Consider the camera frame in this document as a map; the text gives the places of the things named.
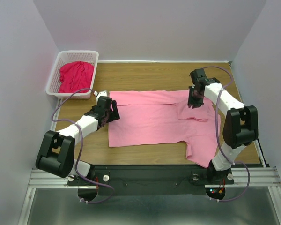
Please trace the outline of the light pink t shirt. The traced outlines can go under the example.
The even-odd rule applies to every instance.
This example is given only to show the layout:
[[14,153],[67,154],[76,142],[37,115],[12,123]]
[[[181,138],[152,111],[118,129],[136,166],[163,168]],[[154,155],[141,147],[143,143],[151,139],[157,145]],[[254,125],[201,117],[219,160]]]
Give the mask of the light pink t shirt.
[[220,127],[213,103],[188,107],[188,90],[111,91],[120,118],[109,123],[109,147],[185,142],[186,159],[208,167],[215,156],[215,129]]

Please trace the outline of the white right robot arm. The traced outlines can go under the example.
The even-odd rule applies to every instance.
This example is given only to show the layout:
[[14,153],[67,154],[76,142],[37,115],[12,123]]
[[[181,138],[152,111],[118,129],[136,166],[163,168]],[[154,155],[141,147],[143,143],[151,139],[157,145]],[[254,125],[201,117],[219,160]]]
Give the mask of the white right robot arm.
[[208,98],[216,105],[216,111],[225,115],[224,142],[218,144],[219,152],[210,160],[206,171],[208,183],[217,183],[227,178],[239,153],[257,140],[258,110],[234,98],[217,78],[208,78],[204,68],[192,71],[190,77],[192,86],[189,88],[188,107],[199,108],[204,105],[204,98]]

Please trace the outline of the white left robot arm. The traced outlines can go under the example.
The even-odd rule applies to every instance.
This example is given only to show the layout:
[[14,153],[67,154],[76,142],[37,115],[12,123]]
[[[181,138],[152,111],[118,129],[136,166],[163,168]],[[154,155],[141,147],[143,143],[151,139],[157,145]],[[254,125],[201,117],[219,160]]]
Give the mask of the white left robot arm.
[[116,100],[100,96],[97,104],[77,122],[60,131],[47,131],[36,159],[36,168],[64,178],[74,167],[74,149],[83,138],[105,124],[120,119]]

